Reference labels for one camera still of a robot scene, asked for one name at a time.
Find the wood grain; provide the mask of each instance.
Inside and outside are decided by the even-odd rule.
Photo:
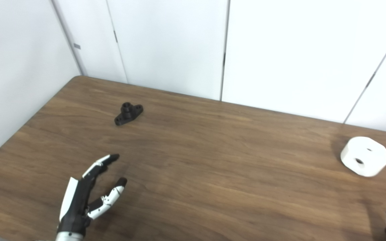
[[[127,101],[144,113],[118,127]],[[69,177],[119,153],[92,198],[127,187],[88,241],[384,241],[386,168],[343,166],[354,136],[386,146],[382,131],[75,77],[0,149],[0,237],[54,239]]]

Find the white cylindrical object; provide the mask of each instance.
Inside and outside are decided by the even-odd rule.
[[[386,166],[386,148],[369,137],[357,136],[348,141],[340,159],[356,174],[373,177]]]

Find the black flange mount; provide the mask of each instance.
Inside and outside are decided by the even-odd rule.
[[[142,105],[132,105],[129,102],[124,102],[121,105],[121,113],[114,119],[116,125],[121,126],[136,119],[144,108]]]

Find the white robotic finger segment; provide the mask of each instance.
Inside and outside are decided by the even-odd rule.
[[[95,166],[102,166],[103,165],[102,162],[107,160],[109,157],[110,157],[110,155],[106,155],[106,156],[102,157],[101,159],[97,160],[96,162],[94,162],[92,164],[92,166],[90,166],[89,169],[87,169],[87,171],[84,172],[83,177],[85,177]]]
[[[116,186],[114,187],[109,195],[102,196],[102,206],[90,211],[87,215],[92,218],[96,219],[99,216],[101,216],[104,212],[106,212],[112,205],[117,201],[117,199],[120,197],[120,194],[123,192],[124,187],[123,186]]]

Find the mounting hole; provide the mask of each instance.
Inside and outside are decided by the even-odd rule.
[[[356,158],[355,161],[356,161],[358,164],[363,164],[363,165],[364,165],[363,161],[360,160],[360,159],[358,159],[358,158]]]

